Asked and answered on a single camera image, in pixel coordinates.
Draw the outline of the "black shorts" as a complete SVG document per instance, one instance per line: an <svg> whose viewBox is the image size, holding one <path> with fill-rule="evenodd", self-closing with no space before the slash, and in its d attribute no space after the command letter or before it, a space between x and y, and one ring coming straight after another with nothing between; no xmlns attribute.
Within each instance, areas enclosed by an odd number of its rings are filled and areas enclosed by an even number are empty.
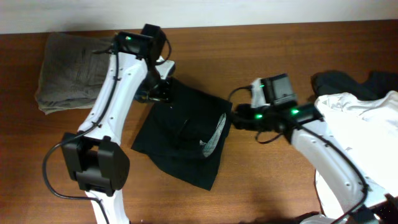
<svg viewBox="0 0 398 224"><path fill-rule="evenodd" d="M232 104L173 79L170 103L156 103L131 148L163 172L211 190L231 123Z"/></svg>

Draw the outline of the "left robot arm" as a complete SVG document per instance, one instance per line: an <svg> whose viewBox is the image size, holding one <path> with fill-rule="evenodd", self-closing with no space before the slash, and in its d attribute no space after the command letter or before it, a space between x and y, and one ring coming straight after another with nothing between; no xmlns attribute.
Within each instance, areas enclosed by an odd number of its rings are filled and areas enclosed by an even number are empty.
<svg viewBox="0 0 398 224"><path fill-rule="evenodd" d="M97 223L129 223L122 188L130 161L121 149L125 120L133 101L168 103L175 65L162 58L170 43L159 26L146 24L140 34L117 33L105 53L109 67L89 115L61 143L71 180L92 203Z"/></svg>

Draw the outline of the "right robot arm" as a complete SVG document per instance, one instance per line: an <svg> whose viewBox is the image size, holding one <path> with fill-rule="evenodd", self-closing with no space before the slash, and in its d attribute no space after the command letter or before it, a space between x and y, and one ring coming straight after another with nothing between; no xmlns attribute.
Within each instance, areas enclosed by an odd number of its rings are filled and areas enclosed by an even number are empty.
<svg viewBox="0 0 398 224"><path fill-rule="evenodd" d="M396 223L397 92L372 100L342 78L327 80L326 89L299 105L286 74L258 78L232 122L285 137L314 166L322 209L295 223Z"/></svg>

